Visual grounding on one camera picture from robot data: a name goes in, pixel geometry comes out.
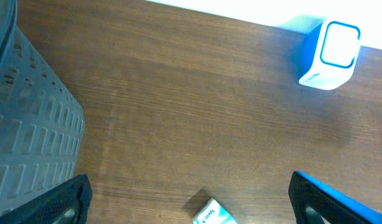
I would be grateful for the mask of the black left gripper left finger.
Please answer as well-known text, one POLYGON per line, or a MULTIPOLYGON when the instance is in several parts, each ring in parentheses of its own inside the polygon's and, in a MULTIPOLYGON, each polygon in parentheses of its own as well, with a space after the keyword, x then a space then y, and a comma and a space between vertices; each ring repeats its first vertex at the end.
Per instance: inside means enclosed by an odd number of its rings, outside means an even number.
POLYGON ((85 224, 91 200, 88 176, 80 174, 0 216, 0 224, 85 224))

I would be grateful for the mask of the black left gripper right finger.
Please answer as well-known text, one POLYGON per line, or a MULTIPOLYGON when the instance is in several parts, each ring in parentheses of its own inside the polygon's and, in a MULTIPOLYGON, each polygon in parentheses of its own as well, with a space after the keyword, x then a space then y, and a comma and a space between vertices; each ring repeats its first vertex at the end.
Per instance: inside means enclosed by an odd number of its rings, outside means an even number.
POLYGON ((296 223, 382 223, 382 214, 301 171, 288 189, 296 223))

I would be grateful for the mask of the teal tissue packet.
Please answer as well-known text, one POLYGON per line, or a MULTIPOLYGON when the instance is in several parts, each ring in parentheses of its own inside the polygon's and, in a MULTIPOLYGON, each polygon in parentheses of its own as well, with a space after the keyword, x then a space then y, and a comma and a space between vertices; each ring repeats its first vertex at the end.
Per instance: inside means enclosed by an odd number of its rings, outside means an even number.
POLYGON ((238 224, 234 217, 214 198, 193 217, 193 224, 238 224))

